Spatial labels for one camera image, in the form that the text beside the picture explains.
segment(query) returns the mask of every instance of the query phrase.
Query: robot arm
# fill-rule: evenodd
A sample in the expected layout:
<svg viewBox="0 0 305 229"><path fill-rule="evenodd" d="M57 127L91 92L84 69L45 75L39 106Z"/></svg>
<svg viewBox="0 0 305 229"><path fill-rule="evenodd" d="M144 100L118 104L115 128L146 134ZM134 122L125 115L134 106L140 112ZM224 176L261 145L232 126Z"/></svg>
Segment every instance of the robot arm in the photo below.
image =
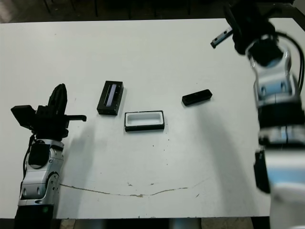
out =
<svg viewBox="0 0 305 229"><path fill-rule="evenodd" d="M63 164L61 140L68 136L69 121L86 121L84 115L65 115L66 104L67 90L60 84L47 106L39 106L37 111L30 105L11 109L19 124L33 133L23 161L15 229L50 228Z"/></svg>
<svg viewBox="0 0 305 229"><path fill-rule="evenodd" d="M255 73L254 98L258 111L261 149L255 154L257 187L271 194L270 226L305 229L305 115L300 92L304 56L286 34L276 32L250 1L225 8L231 28L215 38L216 48L233 35L235 49L250 60ZM278 37L292 41L301 57L299 80L290 72L291 54Z"/></svg>

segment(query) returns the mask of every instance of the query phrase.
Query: table leg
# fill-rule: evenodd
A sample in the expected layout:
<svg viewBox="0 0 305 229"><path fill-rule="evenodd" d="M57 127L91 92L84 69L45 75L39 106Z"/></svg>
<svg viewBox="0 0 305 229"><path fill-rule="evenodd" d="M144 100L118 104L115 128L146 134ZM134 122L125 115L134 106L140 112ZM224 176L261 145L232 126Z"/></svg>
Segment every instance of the table leg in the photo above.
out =
<svg viewBox="0 0 305 229"><path fill-rule="evenodd" d="M187 0L187 14L191 15L191 0Z"/></svg>
<svg viewBox="0 0 305 229"><path fill-rule="evenodd" d="M73 0L70 0L70 3L71 3L71 6L72 6L73 10L76 11L76 8L75 8Z"/></svg>
<svg viewBox="0 0 305 229"><path fill-rule="evenodd" d="M94 10L95 10L95 16L98 17L97 2L96 2L96 0L94 0Z"/></svg>
<svg viewBox="0 0 305 229"><path fill-rule="evenodd" d="M43 0L43 2L44 2L44 4L46 5L49 14L51 14L51 11L50 11L50 8L49 8L49 6L48 6L48 4L47 4L47 1L46 1L46 0Z"/></svg>
<svg viewBox="0 0 305 229"><path fill-rule="evenodd" d="M128 19L132 18L132 0L128 0Z"/></svg>

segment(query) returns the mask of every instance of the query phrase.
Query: black plastic part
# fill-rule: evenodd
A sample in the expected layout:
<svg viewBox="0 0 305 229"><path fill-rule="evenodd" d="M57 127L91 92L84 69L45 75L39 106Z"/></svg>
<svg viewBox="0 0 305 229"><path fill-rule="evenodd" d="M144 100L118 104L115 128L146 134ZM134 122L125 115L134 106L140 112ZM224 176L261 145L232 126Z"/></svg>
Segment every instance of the black plastic part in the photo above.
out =
<svg viewBox="0 0 305 229"><path fill-rule="evenodd" d="M48 229L53 218L53 205L19 206L14 229Z"/></svg>
<svg viewBox="0 0 305 229"><path fill-rule="evenodd" d="M233 41L236 51L245 55L246 48L263 35L275 36L275 28L268 21L271 11L265 16L261 15L253 0L241 0L224 9L227 22L233 29Z"/></svg>
<svg viewBox="0 0 305 229"><path fill-rule="evenodd" d="M144 113L144 112L161 112L163 118L163 124L160 125L136 125L136 126L126 126L126 114L130 113ZM164 130L165 121L163 111L139 111L139 112L126 112L124 119L125 131L142 131L142 130Z"/></svg>
<svg viewBox="0 0 305 229"><path fill-rule="evenodd" d="M29 105L15 106L11 109L19 124L33 132L36 138L61 141L68 136L70 120L86 120L84 115L65 115L67 90L59 84L52 92L47 106L38 106L35 111Z"/></svg>
<svg viewBox="0 0 305 229"><path fill-rule="evenodd" d="M50 145L36 142L30 148L29 165L36 165L39 168L48 163L50 157Z"/></svg>
<svg viewBox="0 0 305 229"><path fill-rule="evenodd" d="M35 110L30 105L14 106L11 111L21 126L32 130Z"/></svg>
<svg viewBox="0 0 305 229"><path fill-rule="evenodd" d="M255 153L254 174L256 187L264 193L270 193L270 186L266 168L264 151Z"/></svg>
<svg viewBox="0 0 305 229"><path fill-rule="evenodd" d="M305 115L300 102L271 104L258 109L258 121L260 128L303 125Z"/></svg>
<svg viewBox="0 0 305 229"><path fill-rule="evenodd" d="M98 113L100 115L118 115L123 90L123 82L106 81L97 105Z"/></svg>
<svg viewBox="0 0 305 229"><path fill-rule="evenodd" d="M184 105L188 106L197 102L209 100L212 97L212 93L209 89L195 92L193 94L188 94L182 97L182 102Z"/></svg>
<svg viewBox="0 0 305 229"><path fill-rule="evenodd" d="M250 49L249 53L261 66L267 66L274 60L281 60L283 52L272 39L259 40Z"/></svg>

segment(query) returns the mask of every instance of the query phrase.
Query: floor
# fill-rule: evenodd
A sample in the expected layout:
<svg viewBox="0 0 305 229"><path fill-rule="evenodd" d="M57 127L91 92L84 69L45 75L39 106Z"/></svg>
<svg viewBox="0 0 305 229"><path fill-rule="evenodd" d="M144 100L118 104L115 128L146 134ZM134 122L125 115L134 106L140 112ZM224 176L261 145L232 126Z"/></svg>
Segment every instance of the floor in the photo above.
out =
<svg viewBox="0 0 305 229"><path fill-rule="evenodd" d="M227 0L0 0L0 23L39 21L109 21L109 20L157 20L188 18L222 18L223 6ZM305 0L296 0L296 6L305 12ZM262 11L269 9L260 4ZM283 15L289 17L290 11ZM260 219L252 219L256 228ZM83 222L63 220L62 229L81 228ZM12 228L13 220L0 219L0 228ZM58 229L60 221L55 220L53 228ZM252 229L251 218L202 219L203 229Z"/></svg>

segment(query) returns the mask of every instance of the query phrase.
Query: brown stain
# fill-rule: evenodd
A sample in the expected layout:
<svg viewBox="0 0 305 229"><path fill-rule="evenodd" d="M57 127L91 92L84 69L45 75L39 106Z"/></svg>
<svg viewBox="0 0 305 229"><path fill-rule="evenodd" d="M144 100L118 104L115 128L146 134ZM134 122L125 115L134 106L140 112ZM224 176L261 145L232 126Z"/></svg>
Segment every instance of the brown stain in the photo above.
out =
<svg viewBox="0 0 305 229"><path fill-rule="evenodd" d="M171 191L176 191L176 190L179 190L179 189L194 188L194 187L196 187L196 186L202 184L202 183L205 182L206 180L208 180L208 179L202 180L202 181L200 181L199 183L195 184L195 185L192 186L192 187L172 188L172 189L166 189L166 190L163 190L163 191L160 191L160 192L156 192L156 193L153 193L153 194L139 194L139 195L136 195L136 194L132 194L132 195L115 194L115 193L96 191L96 190L91 190L91 189L86 189L86 188L81 188L81 187L74 187L74 186L69 186L69 185L64 185L64 184L60 184L60 186L69 187L69 188L73 188L73 189L77 189L77 190L88 191L88 192L95 192L95 193L100 193L100 194L105 194L105 195L112 195L112 196L138 197L138 198L143 198L144 196L147 196L147 197L149 198L149 196L155 196L155 195L158 195L158 194L163 193L163 192L171 192Z"/></svg>
<svg viewBox="0 0 305 229"><path fill-rule="evenodd" d="M143 194L139 194L139 195L135 195L135 194L133 194L133 195L129 195L130 197L138 197L138 198L143 198Z"/></svg>

